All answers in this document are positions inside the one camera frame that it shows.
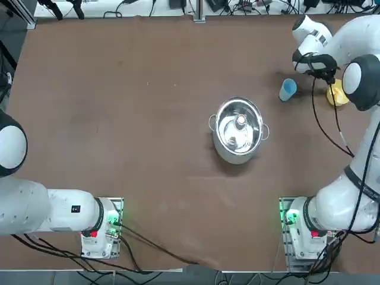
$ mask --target yellow sponge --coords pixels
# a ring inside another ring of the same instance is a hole
[[[334,98],[335,98],[335,104],[337,106],[341,106],[344,104],[347,104],[349,102],[348,98],[344,94],[344,91],[342,89],[342,81],[337,79],[335,80],[335,83],[331,86],[332,87],[332,92],[334,93]],[[334,105],[333,102],[333,97],[331,96],[331,90],[330,87],[327,87],[326,91],[326,97],[327,100],[331,105]]]

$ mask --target table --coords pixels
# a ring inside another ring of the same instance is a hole
[[[336,31],[348,15],[322,16]],[[318,129],[311,82],[296,74],[297,17],[67,20],[28,31],[9,113],[29,152],[18,177],[50,188],[125,198],[124,223],[187,259],[219,270],[270,271],[280,237],[278,198],[314,195],[350,158]],[[299,94],[278,99],[294,78]],[[333,109],[318,84],[316,107],[338,142]],[[232,96],[252,100],[271,130],[256,157],[232,166],[213,149],[208,117]],[[357,149],[369,114],[339,110]],[[41,235],[78,252],[78,233]],[[130,238],[143,268],[184,264]],[[378,245],[349,238],[337,271],[379,273]],[[1,269],[78,268],[1,237]],[[132,267],[126,250],[116,261]],[[283,249],[276,270],[285,270]]]

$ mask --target wire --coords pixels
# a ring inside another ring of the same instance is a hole
[[[280,278],[275,285],[279,285],[284,279],[288,278],[288,277],[291,277],[292,275],[290,273],[287,273],[285,274],[284,276],[282,276],[282,278]]]
[[[104,277],[104,276],[111,275],[111,274],[113,274],[113,271],[111,271],[111,272],[106,272],[106,273],[102,274],[101,276],[99,276],[98,278],[96,278],[94,281],[92,281],[90,285],[92,285],[92,284],[97,284],[96,282],[99,281],[99,279],[101,279],[101,278]]]
[[[87,276],[85,276],[84,274],[80,273],[79,271],[77,271],[77,273],[78,273],[80,276],[82,276],[84,279],[87,279],[88,281],[90,281],[90,282],[91,282],[90,285],[92,285],[92,284],[99,285],[99,283],[96,283],[96,281],[99,280],[101,277],[103,277],[103,276],[101,275],[100,277],[98,277],[97,280],[92,280],[92,279],[88,278]]]
[[[257,13],[259,13],[259,15],[262,15],[262,14],[260,13],[260,11],[257,10],[255,7],[252,7],[252,10],[253,10],[253,11],[256,11]]]
[[[331,6],[331,9],[328,10],[328,12],[326,14],[329,14],[334,8],[335,8],[335,4]]]
[[[119,3],[119,5],[116,7],[114,11],[106,11],[103,14],[103,19],[106,17],[107,14],[115,14],[116,18],[122,18],[123,14],[121,14],[118,10],[121,5],[125,4],[125,1],[123,0],[122,2]]]
[[[83,268],[83,269],[84,269],[85,271],[87,271],[87,272],[101,274],[100,277],[98,277],[98,278],[95,279],[95,280],[92,280],[92,279],[90,279],[90,278],[88,278],[88,277],[86,277],[86,276],[84,276],[83,274],[81,274],[81,273],[78,272],[78,274],[79,274],[80,276],[82,276],[83,278],[87,279],[88,281],[91,281],[91,284],[99,285],[98,283],[96,283],[96,281],[97,281],[98,279],[102,278],[102,277],[105,276],[105,275],[112,274],[112,272],[110,272],[110,273],[102,273],[102,272],[100,272],[100,271],[97,271],[94,267],[91,266],[91,264],[89,264],[89,262],[87,261],[88,258],[84,258],[84,257],[82,257],[82,256],[79,256],[79,255],[73,254],[73,253],[70,252],[70,251],[63,251],[63,250],[61,250],[61,249],[58,249],[58,248],[56,248],[55,246],[51,245],[49,242],[45,241],[44,239],[38,238],[38,239],[41,240],[42,242],[46,243],[48,246],[44,246],[44,245],[41,245],[40,243],[35,242],[35,241],[34,241],[33,239],[31,239],[27,234],[25,234],[25,237],[26,237],[26,238],[27,238],[32,244],[34,244],[34,245],[37,245],[37,246],[39,246],[39,247],[41,247],[41,248],[48,248],[48,249],[51,249],[51,250],[58,251],[58,252],[62,253],[62,254],[64,255],[64,257],[67,257],[67,258],[73,260],[75,263],[77,263],[81,268]],[[91,268],[93,269],[93,271],[90,271],[90,270],[88,270],[86,267],[84,267],[83,265],[81,265],[79,262],[77,262],[77,261],[75,260],[75,258],[79,258],[79,259],[83,260],[84,262],[86,262],[86,264],[87,264],[89,267],[91,267]],[[127,275],[125,275],[125,274],[122,274],[122,273],[118,273],[118,272],[116,272],[116,275],[123,276],[124,278],[128,279],[130,282],[134,283],[135,285],[144,285],[144,284],[147,284],[148,282],[150,282],[150,281],[156,279],[156,278],[157,278],[159,275],[161,275],[161,274],[162,274],[162,272],[158,273],[157,275],[155,275],[154,277],[150,278],[149,280],[147,280],[147,281],[145,281],[145,282],[139,284],[139,283],[137,283],[135,280],[133,280],[132,278],[130,278],[129,276],[127,276]]]
[[[132,252],[132,249],[131,249],[129,243],[126,241],[126,239],[125,239],[124,237],[119,236],[119,238],[120,238],[120,240],[124,243],[124,245],[126,246],[128,252],[129,252],[129,255],[131,256],[132,262],[133,262],[133,264],[135,265],[135,269],[136,269],[138,272],[140,272],[140,273],[144,273],[145,271],[143,271],[143,270],[138,266],[138,264],[137,264],[137,262],[136,262],[136,259],[135,259],[134,255],[133,255],[133,252]]]
[[[192,3],[191,3],[191,0],[189,0],[189,4],[190,4],[190,7],[191,7],[191,10],[194,14],[196,14],[195,10],[194,10],[194,7],[192,6]]]
[[[71,9],[63,16],[63,18],[65,18],[68,14],[70,14],[70,12],[72,11],[72,9],[74,9],[74,6],[71,7]]]
[[[255,278],[257,277],[257,275],[259,275],[259,278],[260,278],[260,284],[259,285],[261,285],[261,276],[260,276],[260,273],[254,273],[251,277],[250,277],[250,279],[247,281],[247,283],[245,284],[245,285],[250,285],[250,283],[252,282],[252,281],[254,281],[255,280]]]
[[[150,10],[149,17],[152,16],[153,8],[154,8],[154,4],[155,4],[155,3],[156,3],[156,0],[153,0],[153,1],[152,1],[152,9]]]
[[[335,121],[336,121],[336,123],[337,123],[337,128],[338,128],[338,131],[339,131],[340,137],[342,138],[343,143],[344,143],[344,145],[346,146],[347,151],[351,154],[352,157],[354,157],[355,155],[353,154],[353,152],[351,151],[351,149],[348,147],[348,145],[347,145],[347,143],[346,143],[346,139],[344,138],[343,133],[342,133],[342,130],[340,129],[340,124],[339,124],[339,120],[338,120],[338,112],[337,112],[337,104],[336,104],[336,102],[335,102],[335,97],[334,97],[333,87],[331,86],[331,84],[329,84],[329,87],[330,87],[330,92],[331,92],[332,102],[334,102]]]
[[[40,248],[46,248],[46,249],[53,249],[54,251],[58,251],[59,253],[65,255],[68,257],[68,254],[71,254],[71,255],[75,255],[76,257],[80,257],[79,255],[76,255],[76,254],[73,254],[72,252],[67,252],[67,251],[63,251],[63,250],[60,250],[58,248],[56,248],[55,246],[51,245],[49,242],[47,242],[46,240],[44,239],[41,239],[41,238],[38,238],[36,237],[37,239],[41,240],[43,243],[47,244],[47,246],[45,245],[42,245],[38,242],[35,242],[31,237],[29,237],[29,235],[27,234],[24,234],[24,236],[26,237],[27,240],[29,240],[32,244],[36,245],[36,246],[39,246]],[[83,268],[85,271],[89,271],[86,267],[84,267],[82,264],[80,264],[78,261],[76,261],[74,258],[70,258],[72,261],[74,261],[76,264],[78,264],[81,268]],[[99,273],[101,274],[101,272],[97,271],[88,261],[84,261],[93,271],[92,272],[95,272],[95,273]]]
[[[65,255],[61,255],[61,254],[57,254],[56,252],[51,252],[51,251],[47,251],[47,250],[44,250],[44,249],[41,249],[41,248],[38,248],[38,247],[35,247],[29,243],[27,243],[26,241],[24,241],[22,238],[20,238],[19,236],[17,235],[11,235],[14,239],[18,240],[20,243],[22,243],[23,245],[31,248],[31,249],[34,249],[34,250],[37,250],[39,252],[43,252],[45,254],[49,254],[49,255],[53,255],[55,257],[63,257],[63,258],[75,258],[75,259],[81,259],[81,260],[86,260],[86,261],[93,261],[93,262],[97,262],[97,263],[100,263],[100,264],[104,264],[104,265],[108,265],[108,266],[111,266],[111,267],[115,267],[115,268],[119,268],[119,269],[122,269],[122,270],[127,270],[129,272],[133,272],[133,273],[139,273],[139,272],[136,272],[132,269],[129,269],[129,268],[126,268],[126,267],[123,267],[123,266],[120,266],[120,265],[116,265],[116,264],[112,264],[112,263],[108,263],[108,262],[105,262],[105,261],[102,261],[102,260],[99,260],[99,259],[94,259],[94,258],[88,258],[88,257],[84,257],[84,256],[78,256],[76,254],[73,254],[72,252],[70,251],[63,251],[67,254],[71,254],[72,256],[65,256]]]
[[[265,4],[264,0],[261,0],[261,2],[264,4],[265,11],[266,11],[267,14],[269,15],[269,6],[267,6],[267,4]]]
[[[313,107],[313,112],[314,112],[314,117],[315,117],[315,120],[316,120],[316,123],[318,124],[319,128],[321,129],[321,131],[323,132],[323,134],[328,138],[328,140],[334,145],[336,146],[337,148],[339,148],[341,151],[343,151],[344,153],[348,154],[349,156],[352,157],[352,155],[346,151],[345,149],[343,149],[340,145],[338,145],[335,141],[333,141],[332,138],[330,138],[330,136],[325,132],[325,130],[323,129],[323,127],[321,126],[321,123],[319,122],[319,119],[318,119],[318,116],[316,114],[316,110],[315,110],[315,105],[314,105],[314,88],[315,88],[315,81],[316,81],[316,78],[314,78],[313,80],[313,85],[312,85],[312,90],[311,90],[311,102],[312,102],[312,107]]]
[[[296,8],[290,2],[285,2],[283,0],[278,0],[278,1],[280,1],[282,3],[285,3],[286,5],[288,5],[289,7],[291,7],[293,9],[293,11],[294,11],[295,14],[299,14],[299,10],[297,11]]]
[[[218,270],[218,271],[216,272],[216,275],[215,275],[214,285],[216,285],[216,281],[218,280],[219,273],[221,273],[221,271]]]
[[[127,227],[127,226],[124,226],[123,224],[120,224],[120,223],[117,223],[117,222],[116,222],[116,223],[114,223],[114,225],[115,225],[115,226],[121,226],[121,227],[123,227],[124,229],[129,230],[131,233],[137,235],[139,238],[141,238],[141,239],[143,239],[144,241],[150,243],[150,244],[153,245],[155,248],[157,248],[157,249],[159,249],[159,250],[165,252],[166,254],[170,255],[171,257],[174,257],[174,258],[176,258],[176,259],[178,259],[178,260],[180,260],[180,261],[182,261],[182,262],[184,262],[184,263],[187,263],[187,264],[199,264],[199,263],[197,263],[197,262],[187,260],[187,259],[185,259],[185,258],[182,258],[182,257],[180,257],[180,256],[178,256],[178,255],[176,255],[176,254],[174,254],[174,253],[168,251],[166,248],[163,248],[162,246],[159,246],[159,245],[157,245],[156,243],[154,243],[154,242],[148,240],[146,237],[142,236],[141,234],[137,233],[136,231],[132,230],[131,228],[129,228],[129,227]]]

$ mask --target floor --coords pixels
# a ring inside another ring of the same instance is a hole
[[[26,5],[30,10],[35,7],[36,0],[30,0],[26,2]],[[26,24],[21,21],[18,17],[13,17],[8,19],[8,16],[0,11],[0,39],[7,46],[12,56],[18,60],[21,47],[24,42],[26,35]],[[10,66],[7,66],[8,70],[13,73]],[[183,269],[182,273],[163,273],[160,277],[152,281],[150,284],[219,284],[219,285],[238,285],[238,284],[248,284],[252,278],[250,273],[240,273],[234,274],[232,279],[232,274],[227,274],[227,282],[221,282],[221,274],[218,275],[216,279],[217,271],[205,268],[202,266],[192,265]],[[280,278],[284,274],[272,274],[272,278]],[[98,277],[97,274],[86,274],[87,277],[94,280]],[[149,279],[146,276],[132,275],[128,273],[128,276],[136,280],[138,283],[142,283]],[[276,281],[269,280],[263,275],[255,277],[250,284],[260,284],[260,278],[262,278],[261,284],[276,284]],[[315,281],[320,280],[320,277],[315,277]],[[0,272],[0,281],[2,285],[19,285],[19,284],[41,284],[41,285],[76,285],[76,284],[90,284],[89,281],[83,279],[76,272],[73,271],[3,271]],[[331,274],[329,278],[324,282],[326,285],[340,285],[340,284],[379,284],[380,275],[364,275],[364,274]],[[117,275],[113,278],[113,275],[108,275],[100,279],[98,284],[132,284],[122,276]],[[294,277],[285,279],[282,282],[283,285],[290,284],[303,284],[303,280],[298,280]]]

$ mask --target white robotic arm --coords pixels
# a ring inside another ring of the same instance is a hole
[[[13,177],[26,159],[27,138],[21,125],[1,110],[0,146],[0,235],[81,232],[82,255],[119,255],[119,227],[113,222],[120,222],[121,209],[110,198],[76,189],[46,189]]]
[[[343,74],[343,91],[358,110],[370,110],[371,120],[360,147],[344,172],[315,197],[297,197],[288,211],[293,248],[299,259],[317,259],[326,245],[327,230],[350,227],[358,201],[363,170],[375,130],[380,122],[380,16],[355,18],[336,35],[308,16],[293,26],[300,43],[293,54],[295,70],[334,82],[337,68],[348,64]],[[350,230],[371,228],[380,202],[380,137],[372,150],[364,195]]]

